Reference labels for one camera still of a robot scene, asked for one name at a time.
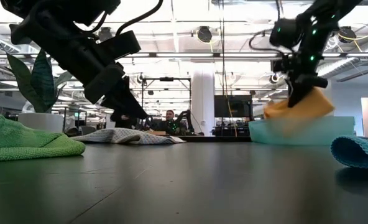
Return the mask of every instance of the plastic bin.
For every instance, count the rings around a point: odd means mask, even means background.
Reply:
[[[293,146],[329,146],[339,136],[354,134],[354,117],[325,116],[307,122],[290,134],[285,133],[283,130],[290,128],[293,121],[268,119],[249,122],[252,141]]]

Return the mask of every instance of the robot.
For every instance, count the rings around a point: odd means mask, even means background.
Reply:
[[[338,21],[361,1],[316,0],[296,19],[279,19],[275,23],[270,35],[272,45],[292,50],[300,43],[297,52],[280,52],[282,59],[274,66],[274,72],[287,74],[289,107],[295,106],[314,86],[326,88],[328,81],[316,73],[326,41],[338,30]],[[13,44],[34,41],[82,82],[90,102],[103,98],[102,106],[145,119],[147,114],[122,82],[124,68],[116,60],[140,50],[133,31],[122,31],[158,11],[163,0],[151,11],[125,23],[115,37],[97,44],[93,32],[120,3],[120,0],[1,0],[5,10],[24,19],[19,25],[10,25]],[[81,30],[74,23],[90,26],[102,13],[102,20],[93,30]]]

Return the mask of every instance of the table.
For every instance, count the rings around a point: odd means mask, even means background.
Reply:
[[[88,144],[0,162],[0,223],[368,223],[368,172],[328,147]]]

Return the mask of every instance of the white planter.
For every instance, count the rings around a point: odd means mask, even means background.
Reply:
[[[49,113],[22,113],[18,116],[18,122],[36,130],[62,133],[64,117]]]

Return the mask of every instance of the green towel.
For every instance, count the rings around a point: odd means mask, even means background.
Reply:
[[[0,161],[77,156],[85,145],[62,133],[25,127],[0,115]]]

